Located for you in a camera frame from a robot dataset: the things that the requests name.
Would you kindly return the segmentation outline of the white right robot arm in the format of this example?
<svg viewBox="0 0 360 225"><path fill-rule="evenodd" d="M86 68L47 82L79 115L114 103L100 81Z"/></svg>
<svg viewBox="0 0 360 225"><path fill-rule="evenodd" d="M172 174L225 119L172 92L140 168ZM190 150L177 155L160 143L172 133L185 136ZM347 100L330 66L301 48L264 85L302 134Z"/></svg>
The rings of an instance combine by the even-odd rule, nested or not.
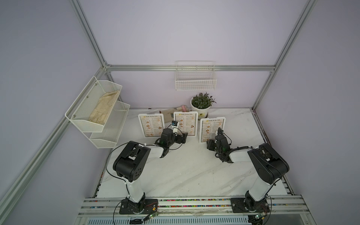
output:
<svg viewBox="0 0 360 225"><path fill-rule="evenodd" d="M215 152L215 157L229 164L251 162L258 175L255 183L245 194L241 203L233 202L241 212L256 212L263 210L269 212L266 206L266 196L282 177L289 172L288 163L268 143L263 143L256 148L242 146L231 148L226 134L218 134L214 139L206 141L209 151Z"/></svg>

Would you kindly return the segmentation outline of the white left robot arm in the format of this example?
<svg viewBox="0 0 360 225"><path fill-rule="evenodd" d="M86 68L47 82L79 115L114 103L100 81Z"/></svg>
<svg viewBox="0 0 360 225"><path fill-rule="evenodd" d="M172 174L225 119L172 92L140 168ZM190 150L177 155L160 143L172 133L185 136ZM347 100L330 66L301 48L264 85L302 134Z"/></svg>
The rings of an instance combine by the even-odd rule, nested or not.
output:
<svg viewBox="0 0 360 225"><path fill-rule="evenodd" d="M188 133L178 128L165 128L154 144L129 141L112 165L113 177L125 183L127 197L121 200L119 213L144 214L157 209L157 199L147 199L140 183L140 176L149 158L164 158L175 143L185 144Z"/></svg>

